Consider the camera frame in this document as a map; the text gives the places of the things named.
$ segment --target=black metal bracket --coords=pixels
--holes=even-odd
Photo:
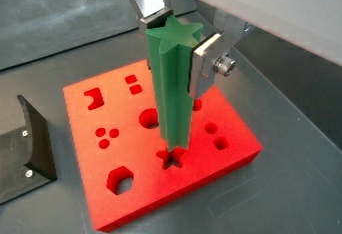
[[[26,126],[0,135],[0,205],[58,179],[47,120],[18,99]]]

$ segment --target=red foam block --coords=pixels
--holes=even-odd
[[[112,231],[246,165],[262,149],[213,87],[195,104],[189,150],[167,153],[146,61],[67,86],[64,96],[99,231]],[[130,178],[132,187],[119,194],[118,187]]]

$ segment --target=green star-shaped peg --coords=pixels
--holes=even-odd
[[[189,145],[194,103],[187,92],[190,59],[202,29],[202,24],[182,24],[170,16],[165,27],[146,31],[161,132],[170,151]]]

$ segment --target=star-shaped hole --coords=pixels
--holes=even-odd
[[[158,151],[156,156],[163,160],[163,169],[169,169],[170,167],[182,168],[183,164],[179,161],[181,157],[183,156],[186,150],[177,147],[171,152],[167,150]]]

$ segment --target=gray tabletop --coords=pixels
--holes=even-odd
[[[249,166],[114,233],[342,233],[341,151],[238,49],[233,54],[237,70],[217,84],[263,151]],[[62,89],[144,57],[132,31],[0,72],[0,133],[23,125],[23,94],[50,123],[59,176],[0,207],[0,233],[96,233]]]

